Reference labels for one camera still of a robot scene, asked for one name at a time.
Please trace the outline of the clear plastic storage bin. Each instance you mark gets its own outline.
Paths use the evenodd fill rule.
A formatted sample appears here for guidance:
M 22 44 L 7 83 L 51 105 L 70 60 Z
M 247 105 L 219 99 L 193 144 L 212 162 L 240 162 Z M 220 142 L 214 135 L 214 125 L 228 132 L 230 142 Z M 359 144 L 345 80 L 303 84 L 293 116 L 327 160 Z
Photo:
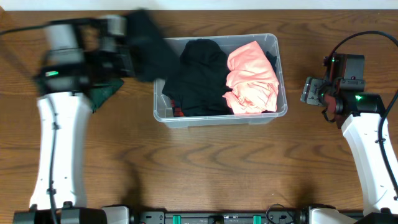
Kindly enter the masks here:
M 281 58 L 278 39 L 274 34 L 246 34 L 246 35 L 222 35 L 208 36 L 216 42 L 225 54 L 230 54 L 237 48 L 256 41 L 263 52 L 269 52 L 276 57 L 275 74 L 279 81 L 279 94 L 277 96 L 277 111 L 275 113 L 219 115 L 219 116 L 193 116 L 175 117 L 172 113 L 172 104 L 168 96 L 162 93 L 165 81 L 154 81 L 154 118 L 164 123 L 168 128 L 187 128 L 190 126 L 209 126 L 227 124 L 267 124 L 273 119 L 282 117 L 287 113 L 288 105 L 285 94 L 284 78 L 282 73 Z

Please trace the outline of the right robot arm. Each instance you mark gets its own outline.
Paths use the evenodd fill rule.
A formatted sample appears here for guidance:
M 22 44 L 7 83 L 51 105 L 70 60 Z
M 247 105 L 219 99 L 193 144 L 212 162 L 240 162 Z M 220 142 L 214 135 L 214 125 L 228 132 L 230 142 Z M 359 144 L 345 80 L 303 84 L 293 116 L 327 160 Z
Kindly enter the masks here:
M 301 223 L 397 223 L 397 159 L 380 95 L 364 90 L 364 56 L 333 53 L 324 58 L 324 78 L 307 78 L 301 102 L 323 107 L 342 131 L 354 158 L 363 193 L 359 220 L 329 206 L 310 207 Z

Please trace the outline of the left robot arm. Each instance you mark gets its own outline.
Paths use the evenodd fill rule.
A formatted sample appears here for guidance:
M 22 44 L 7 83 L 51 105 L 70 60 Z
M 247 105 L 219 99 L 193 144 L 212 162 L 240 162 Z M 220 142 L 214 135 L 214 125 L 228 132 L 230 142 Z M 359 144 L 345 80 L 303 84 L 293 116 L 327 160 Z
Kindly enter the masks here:
M 29 210 L 14 223 L 131 223 L 125 205 L 88 208 L 83 181 L 85 134 L 93 112 L 90 96 L 114 75 L 129 76 L 130 56 L 78 47 L 49 50 L 36 81 L 41 140 L 39 171 Z

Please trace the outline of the pink cloth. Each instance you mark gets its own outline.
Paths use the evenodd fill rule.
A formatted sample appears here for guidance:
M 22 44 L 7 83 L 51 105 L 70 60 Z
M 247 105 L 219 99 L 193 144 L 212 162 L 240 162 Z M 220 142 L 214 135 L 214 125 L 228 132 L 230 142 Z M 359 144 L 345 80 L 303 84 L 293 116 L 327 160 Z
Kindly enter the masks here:
M 256 41 L 228 56 L 227 91 L 223 98 L 234 114 L 258 114 L 277 111 L 279 81 L 272 64 Z

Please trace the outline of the dark navy cloth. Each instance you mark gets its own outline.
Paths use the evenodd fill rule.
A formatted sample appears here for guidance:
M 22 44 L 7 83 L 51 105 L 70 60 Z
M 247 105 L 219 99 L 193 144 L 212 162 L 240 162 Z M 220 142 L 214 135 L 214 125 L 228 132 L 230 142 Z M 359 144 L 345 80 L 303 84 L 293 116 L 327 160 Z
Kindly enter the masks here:
M 272 65 L 272 69 L 274 71 L 274 73 L 277 73 L 277 56 L 273 56 L 270 52 L 266 52 L 266 57 L 268 59 L 268 61 L 270 62 L 270 64 Z

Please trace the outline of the dark green cloth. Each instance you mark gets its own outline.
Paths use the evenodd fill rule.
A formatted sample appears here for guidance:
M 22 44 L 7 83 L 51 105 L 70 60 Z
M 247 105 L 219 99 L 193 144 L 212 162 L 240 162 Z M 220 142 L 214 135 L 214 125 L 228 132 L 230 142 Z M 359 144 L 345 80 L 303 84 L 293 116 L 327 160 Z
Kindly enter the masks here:
M 124 81 L 121 78 L 110 78 L 95 83 L 89 91 L 92 112 L 95 113 L 123 85 Z

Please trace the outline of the black cloth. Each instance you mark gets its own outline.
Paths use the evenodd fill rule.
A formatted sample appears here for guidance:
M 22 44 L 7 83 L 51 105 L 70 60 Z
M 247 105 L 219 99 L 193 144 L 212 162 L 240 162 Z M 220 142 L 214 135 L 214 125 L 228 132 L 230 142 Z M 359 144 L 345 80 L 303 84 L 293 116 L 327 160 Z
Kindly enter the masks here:
M 125 41 L 131 53 L 134 76 L 142 82 L 153 82 L 176 75 L 180 68 L 179 57 L 150 14 L 138 10 L 126 14 L 125 18 Z
M 166 79 L 162 93 L 180 102 L 186 117 L 232 114 L 223 95 L 229 73 L 227 55 L 210 39 L 187 42 L 180 56 L 180 71 Z

